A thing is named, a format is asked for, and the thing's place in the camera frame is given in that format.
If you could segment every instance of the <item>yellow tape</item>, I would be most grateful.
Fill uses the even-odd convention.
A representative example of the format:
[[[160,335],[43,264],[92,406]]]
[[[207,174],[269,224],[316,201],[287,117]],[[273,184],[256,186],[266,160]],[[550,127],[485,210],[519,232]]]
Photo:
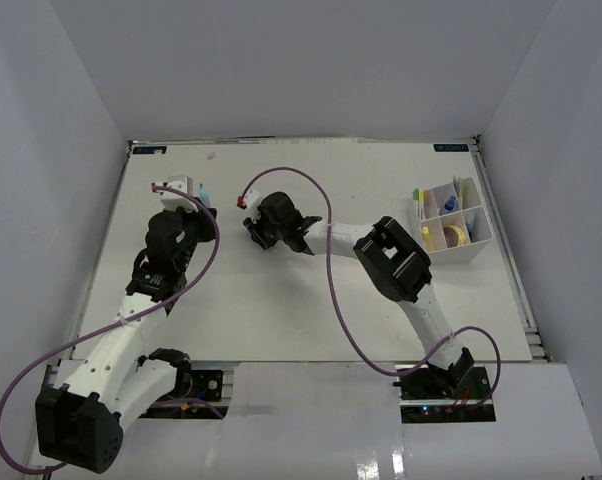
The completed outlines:
[[[457,236],[457,244],[455,245],[455,247],[462,247],[463,245],[468,244],[468,237],[466,236],[465,232],[461,227],[457,225],[448,225],[447,227],[443,227],[443,233],[445,233],[446,228],[452,230]]]

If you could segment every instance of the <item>white storage organizer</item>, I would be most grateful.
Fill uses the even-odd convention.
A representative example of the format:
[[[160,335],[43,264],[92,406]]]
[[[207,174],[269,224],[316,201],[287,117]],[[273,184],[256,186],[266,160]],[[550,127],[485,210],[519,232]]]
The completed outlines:
[[[423,193],[423,215],[419,215],[418,202],[410,199],[408,220],[412,236],[421,245],[432,260],[433,265],[446,263],[468,263],[494,237],[492,225],[481,203],[481,195],[472,178],[459,180],[462,197],[455,190],[454,184],[446,183]],[[441,215],[446,202],[454,197],[457,200],[449,213]],[[463,232],[466,244],[448,247],[445,240],[446,227],[458,227]],[[430,231],[431,244],[428,245],[421,234],[423,227]]]

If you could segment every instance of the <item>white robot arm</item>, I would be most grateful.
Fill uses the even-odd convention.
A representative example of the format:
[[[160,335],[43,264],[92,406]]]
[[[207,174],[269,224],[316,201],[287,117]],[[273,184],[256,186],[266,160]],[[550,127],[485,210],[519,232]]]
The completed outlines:
[[[239,200],[247,218],[243,224],[252,240],[263,249],[283,241],[293,251],[322,255],[327,250],[328,224],[320,217],[303,217],[283,192],[266,197],[249,190]],[[474,365],[470,351],[452,336],[431,284],[430,259],[392,218],[374,225],[332,225],[331,253],[358,259],[375,287],[396,302],[408,317],[426,352],[448,340],[430,357],[428,366],[436,383],[448,395]]]
[[[193,196],[188,177],[171,177],[162,185]],[[185,198],[171,192],[159,195],[165,209],[148,223],[146,248],[134,261],[132,280],[114,318],[122,327],[102,335],[60,388],[44,386],[37,397],[42,455],[102,473],[114,462],[123,434],[136,418],[159,397],[178,398],[192,386],[188,355],[166,349],[143,354],[149,353],[148,339],[174,306],[172,298],[186,284],[197,244],[214,240],[214,228]],[[202,203],[209,206],[206,199],[207,194]],[[208,211],[216,216],[214,209]]]

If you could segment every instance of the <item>cable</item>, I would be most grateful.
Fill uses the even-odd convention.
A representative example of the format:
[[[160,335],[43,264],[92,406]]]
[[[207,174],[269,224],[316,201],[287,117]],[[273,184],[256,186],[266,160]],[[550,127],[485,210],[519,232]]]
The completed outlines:
[[[203,276],[210,269],[210,266],[212,265],[212,262],[216,258],[217,253],[219,251],[219,225],[217,224],[217,221],[214,218],[214,216],[205,207],[205,205],[203,205],[199,200],[197,200],[193,196],[188,195],[183,192],[180,192],[179,190],[175,190],[173,188],[152,185],[152,191],[153,192],[164,191],[164,192],[174,193],[176,195],[179,195],[179,196],[189,200],[194,205],[196,205],[203,212],[203,214],[208,218],[208,220],[210,220],[212,222],[212,227],[214,228],[214,237],[215,237],[214,248],[212,249],[210,258],[208,259],[208,261],[203,266],[203,268],[201,269],[201,271],[195,277],[194,280],[192,280],[185,287],[183,287],[182,290],[179,290],[177,293],[172,295],[167,300],[157,303],[156,305],[153,305],[152,307],[150,307],[146,310],[143,310],[142,312],[135,313],[134,315],[130,315],[128,318],[126,318],[127,322],[140,320],[141,317],[144,317],[145,315],[148,315],[156,310],[159,310],[160,308],[163,308],[163,307],[171,304],[172,302],[176,301],[179,297],[184,295],[186,292],[188,292],[192,287],[194,287],[197,283],[199,283],[199,281],[201,281]],[[25,367],[21,372],[19,372],[19,374],[14,378],[14,380],[12,380],[12,382],[10,382],[10,385],[8,385],[8,388],[5,389],[5,392],[3,393],[3,395],[1,396],[1,399],[0,399],[0,455],[3,458],[3,460],[5,461],[5,463],[7,463],[10,467],[12,467],[17,472],[23,473],[26,475],[45,475],[47,473],[51,473],[56,470],[59,470],[60,468],[62,468],[66,465],[65,463],[59,463],[58,465],[54,465],[52,467],[46,467],[46,468],[42,468],[42,469],[34,469],[34,468],[25,467],[25,466],[17,463],[17,461],[14,460],[10,456],[8,451],[6,450],[5,445],[3,444],[3,439],[1,438],[1,416],[3,415],[3,410],[5,408],[5,404],[8,401],[8,398],[10,398],[10,395],[14,391],[15,387],[19,384],[19,382],[21,380],[23,380],[23,378],[28,373],[30,373],[32,370],[34,370],[37,366],[39,366],[46,360],[58,355],[59,353],[63,352],[64,350],[67,350],[68,348],[74,347],[75,345],[86,342],[94,337],[98,337],[99,335],[107,333],[107,332],[114,330],[116,328],[119,328],[121,326],[122,326],[121,322],[116,321],[114,323],[111,323],[110,325],[101,327],[98,330],[95,330],[94,332],[88,333],[88,334],[84,335],[83,337],[79,337],[76,340],[72,340],[71,342],[61,345],[60,347],[57,347],[54,350],[51,350],[50,352],[40,356],[35,361],[33,361],[30,365]]]
[[[162,402],[155,402],[152,404],[153,407],[171,407],[171,406],[179,406],[183,403],[198,403],[200,405],[203,405],[206,408],[209,408],[210,411],[212,413],[214,413],[217,417],[219,417],[221,420],[223,420],[223,414],[217,410],[214,405],[212,405],[209,402],[206,402],[205,400],[202,400],[200,398],[179,398],[179,399],[175,399],[175,400],[163,400]]]
[[[492,398],[492,394],[496,390],[497,385],[499,383],[499,379],[501,378],[501,354],[499,352],[499,347],[497,346],[497,342],[494,340],[494,338],[492,338],[492,335],[490,335],[487,331],[485,331],[484,329],[482,329],[480,327],[475,327],[472,325],[461,327],[457,331],[453,332],[451,335],[442,338],[441,340],[439,340],[439,342],[437,342],[436,345],[434,345],[434,347],[432,347],[432,349],[428,353],[426,353],[425,357],[423,357],[423,359],[421,361],[417,362],[413,367],[410,367],[410,368],[394,370],[394,371],[393,370],[385,370],[385,369],[379,367],[378,365],[376,365],[372,360],[370,360],[367,357],[367,355],[363,352],[363,350],[361,350],[361,348],[355,341],[354,337],[350,333],[350,329],[348,329],[348,326],[345,323],[345,319],[343,318],[343,314],[341,313],[341,308],[339,307],[339,301],[337,299],[337,294],[336,294],[336,290],[334,287],[334,279],[332,277],[332,204],[330,203],[328,194],[323,189],[323,187],[321,185],[319,185],[319,182],[317,182],[310,175],[308,175],[307,173],[305,173],[297,168],[274,167],[274,168],[269,168],[267,170],[264,170],[263,172],[261,172],[257,176],[255,176],[252,180],[250,180],[250,182],[248,182],[248,185],[243,190],[242,197],[244,197],[248,193],[248,190],[250,190],[250,187],[252,187],[252,185],[254,185],[254,183],[258,179],[260,179],[264,175],[267,175],[268,173],[279,172],[279,171],[287,171],[287,172],[297,173],[297,174],[301,175],[302,177],[306,178],[307,180],[310,181],[310,183],[312,183],[319,190],[319,192],[321,192],[321,195],[323,196],[323,199],[325,200],[325,204],[328,209],[328,218],[327,218],[328,226],[327,226],[327,231],[326,231],[328,238],[327,238],[327,248],[326,248],[326,255],[325,255],[325,266],[326,266],[326,273],[327,273],[327,277],[328,277],[328,289],[330,290],[330,298],[332,299],[332,306],[334,307],[334,313],[336,314],[337,319],[339,320],[339,323],[341,324],[343,333],[345,333],[345,336],[347,337],[348,341],[350,342],[350,345],[352,345],[352,348],[354,348],[354,350],[357,352],[359,357],[361,357],[361,360],[363,360],[370,368],[372,368],[376,372],[381,373],[382,375],[386,375],[388,377],[406,377],[408,375],[412,375],[414,372],[418,371],[423,365],[425,365],[428,362],[428,360],[430,360],[430,358],[437,352],[437,350],[439,350],[439,348],[441,348],[451,338],[459,335],[460,333],[467,332],[470,330],[479,332],[479,333],[482,333],[483,335],[485,335],[486,337],[488,337],[488,340],[490,340],[490,343],[492,343],[492,346],[494,348],[494,353],[496,355],[496,360],[497,360],[497,372],[494,377],[494,383],[492,385],[492,388],[490,389],[488,394],[485,396],[485,398],[483,398],[480,402],[476,403],[474,406],[479,407],[479,406],[483,405],[487,400]]]

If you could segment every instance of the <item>blue object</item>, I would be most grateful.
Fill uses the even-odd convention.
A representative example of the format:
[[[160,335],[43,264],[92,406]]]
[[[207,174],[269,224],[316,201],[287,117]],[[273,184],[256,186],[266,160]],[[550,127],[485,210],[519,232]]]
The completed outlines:
[[[450,197],[448,201],[445,202],[445,205],[441,207],[439,215],[445,215],[446,213],[450,213],[452,210],[454,210],[455,203],[457,203],[457,198],[455,196]]]
[[[199,184],[199,198],[201,199],[201,203],[203,203],[206,207],[212,207],[210,203],[210,195],[208,195],[208,190],[203,186],[202,183]]]

